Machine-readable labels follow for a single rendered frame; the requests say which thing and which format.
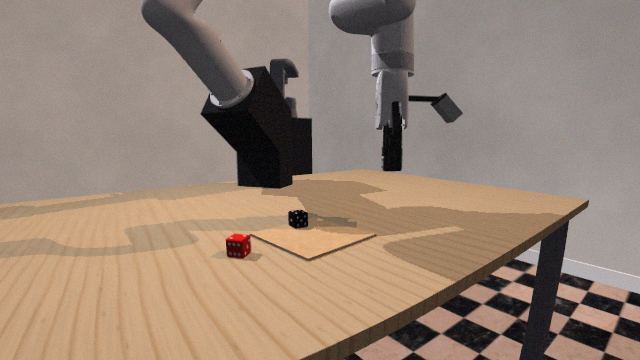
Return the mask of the red die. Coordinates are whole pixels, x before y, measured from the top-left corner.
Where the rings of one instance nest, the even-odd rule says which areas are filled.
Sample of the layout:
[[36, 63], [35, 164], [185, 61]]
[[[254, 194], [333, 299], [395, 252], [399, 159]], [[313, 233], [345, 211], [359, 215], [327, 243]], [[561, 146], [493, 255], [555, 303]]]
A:
[[233, 234], [226, 239], [227, 256], [244, 259], [251, 252], [250, 235]]

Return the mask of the tan flat mat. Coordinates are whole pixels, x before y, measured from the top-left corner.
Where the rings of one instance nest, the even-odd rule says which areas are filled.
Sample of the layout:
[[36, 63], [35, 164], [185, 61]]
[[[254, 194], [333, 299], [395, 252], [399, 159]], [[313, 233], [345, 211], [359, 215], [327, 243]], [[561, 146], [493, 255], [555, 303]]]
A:
[[293, 228], [289, 224], [250, 233], [250, 236], [311, 261], [339, 251], [377, 234], [320, 218], [308, 219], [308, 226]]

